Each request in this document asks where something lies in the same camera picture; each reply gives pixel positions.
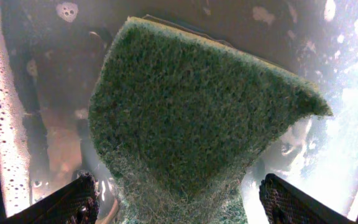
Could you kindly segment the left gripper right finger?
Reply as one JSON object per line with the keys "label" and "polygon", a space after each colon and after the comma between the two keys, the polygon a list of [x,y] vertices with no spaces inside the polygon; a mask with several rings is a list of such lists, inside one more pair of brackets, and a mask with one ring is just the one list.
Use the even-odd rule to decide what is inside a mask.
{"label": "left gripper right finger", "polygon": [[354,224],[273,173],[261,181],[259,199],[273,224]]}

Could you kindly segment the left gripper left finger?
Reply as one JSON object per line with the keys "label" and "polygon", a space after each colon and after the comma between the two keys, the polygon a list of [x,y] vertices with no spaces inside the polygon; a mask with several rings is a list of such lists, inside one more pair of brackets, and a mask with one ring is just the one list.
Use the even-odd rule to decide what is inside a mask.
{"label": "left gripper left finger", "polygon": [[1,223],[95,224],[98,212],[96,180],[90,173],[84,173],[73,182]]}

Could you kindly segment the green yellow sponge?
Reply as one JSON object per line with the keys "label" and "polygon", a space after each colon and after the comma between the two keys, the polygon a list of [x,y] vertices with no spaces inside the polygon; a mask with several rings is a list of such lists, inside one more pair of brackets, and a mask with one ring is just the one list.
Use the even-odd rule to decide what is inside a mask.
{"label": "green yellow sponge", "polygon": [[89,129],[117,186],[119,223],[245,223],[246,168],[318,89],[232,47],[129,17],[105,57]]}

